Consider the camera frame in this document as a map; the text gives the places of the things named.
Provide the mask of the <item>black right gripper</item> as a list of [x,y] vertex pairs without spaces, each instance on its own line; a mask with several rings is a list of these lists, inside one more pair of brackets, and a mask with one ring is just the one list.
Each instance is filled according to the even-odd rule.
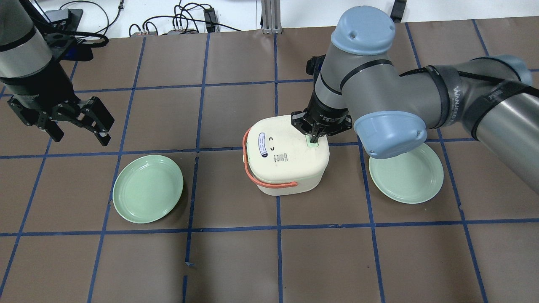
[[316,95],[311,95],[303,111],[291,113],[291,125],[309,136],[310,142],[317,144],[319,137],[334,136],[352,129],[352,117],[348,109],[334,109],[325,105]]

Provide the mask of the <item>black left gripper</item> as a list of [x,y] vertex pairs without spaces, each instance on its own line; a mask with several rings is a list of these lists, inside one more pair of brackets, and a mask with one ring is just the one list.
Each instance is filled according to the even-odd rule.
[[60,142],[64,136],[56,123],[63,121],[89,130],[102,146],[109,144],[115,119],[100,98],[83,100],[67,86],[9,86],[8,89],[12,93],[8,107],[20,121],[45,131],[54,142]]

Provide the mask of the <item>green plate near left arm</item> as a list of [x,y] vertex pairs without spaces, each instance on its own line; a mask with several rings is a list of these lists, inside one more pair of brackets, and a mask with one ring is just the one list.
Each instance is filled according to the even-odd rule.
[[162,155],[147,155],[120,172],[112,201],[120,217],[146,224],[168,215],[180,200],[183,188],[183,173],[175,161]]

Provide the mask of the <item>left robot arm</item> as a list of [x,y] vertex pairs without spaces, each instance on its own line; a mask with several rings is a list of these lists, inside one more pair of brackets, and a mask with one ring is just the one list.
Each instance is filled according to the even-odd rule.
[[8,106],[27,126],[37,126],[59,142],[64,132],[57,122],[67,121],[93,133],[102,146],[110,142],[114,117],[100,98],[82,100],[61,66],[62,60],[88,61],[92,48],[109,40],[87,44],[77,36],[86,32],[57,29],[28,0],[1,2],[0,77],[12,93]]

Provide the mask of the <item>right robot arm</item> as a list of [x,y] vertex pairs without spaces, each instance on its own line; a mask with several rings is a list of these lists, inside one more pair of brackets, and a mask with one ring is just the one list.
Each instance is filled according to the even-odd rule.
[[538,191],[538,90],[524,61],[503,54],[399,74],[387,55],[395,34],[378,8],[345,11],[327,53],[307,62],[314,88],[291,125],[312,143],[354,129],[370,157],[388,159],[459,122]]

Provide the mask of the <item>green plate near right arm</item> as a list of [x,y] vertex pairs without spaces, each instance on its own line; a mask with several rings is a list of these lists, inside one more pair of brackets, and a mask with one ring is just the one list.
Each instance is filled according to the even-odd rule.
[[427,144],[398,157],[370,158],[369,171],[381,193],[408,205],[424,203],[435,197],[444,180],[441,160]]

